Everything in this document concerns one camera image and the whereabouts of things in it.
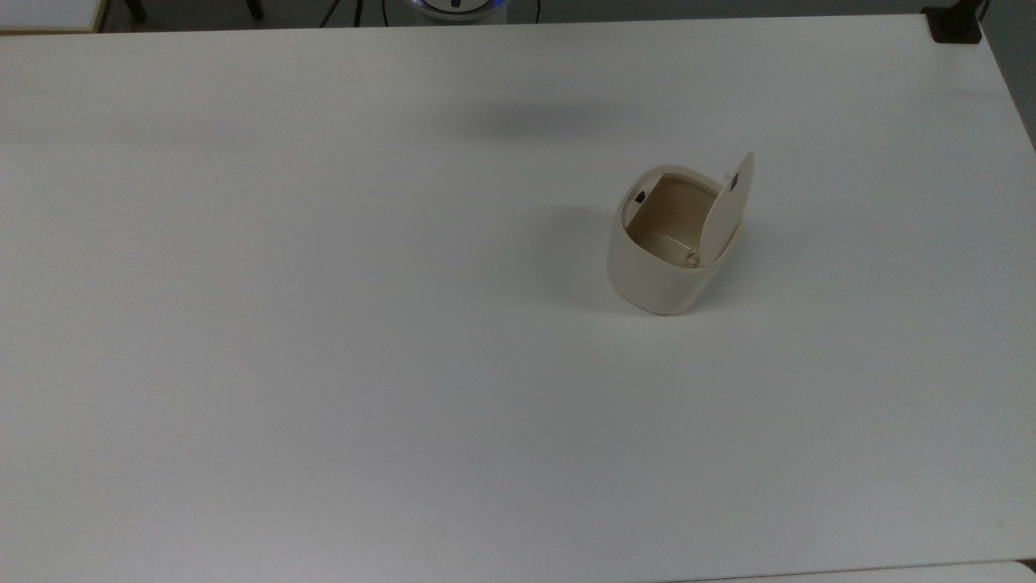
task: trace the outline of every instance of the white tabletop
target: white tabletop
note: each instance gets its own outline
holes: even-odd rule
[[[104,0],[0,0],[0,32],[92,32]]]
[[[5,583],[1036,556],[1036,155],[984,42],[20,37],[0,75]],[[615,296],[637,175],[749,149],[699,310]]]
[[[1017,562],[882,569],[850,573],[786,575],[738,580],[742,583],[1036,583],[1036,574]]]

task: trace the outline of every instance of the black cable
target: black cable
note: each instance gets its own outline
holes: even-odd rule
[[[317,28],[323,28],[327,24],[327,21],[330,20],[330,16],[335,12],[335,8],[338,7],[338,2],[339,0],[335,0],[334,2],[332,2],[330,9],[327,10],[326,14],[324,14],[324,20],[320,21],[320,26],[318,26]]]
[[[364,13],[364,0],[356,0],[356,13],[352,14],[352,28],[359,28],[359,14]]]

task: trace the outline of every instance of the round device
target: round device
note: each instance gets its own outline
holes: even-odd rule
[[[488,20],[510,0],[406,0],[419,12],[436,21]]]
[[[425,0],[425,3],[443,12],[470,12],[491,0]]]

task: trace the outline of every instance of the white table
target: white table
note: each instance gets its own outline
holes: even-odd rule
[[[17,37],[0,69],[5,582],[1036,555],[1036,155],[985,43],[914,16]],[[625,188],[748,149],[699,310],[617,298]]]
[[[735,579],[742,583],[1036,583],[1036,575],[1016,562],[883,569],[850,573]]]
[[[104,0],[0,0],[0,33],[95,32]]]

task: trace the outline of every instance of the chair leg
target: chair leg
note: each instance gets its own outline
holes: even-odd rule
[[[126,8],[130,8],[130,13],[133,14],[133,20],[137,22],[147,21],[147,12],[144,11],[144,4],[141,4],[140,0],[125,0]]]
[[[249,11],[252,12],[252,18],[258,20],[262,18],[262,1],[261,0],[244,0],[249,3]]]

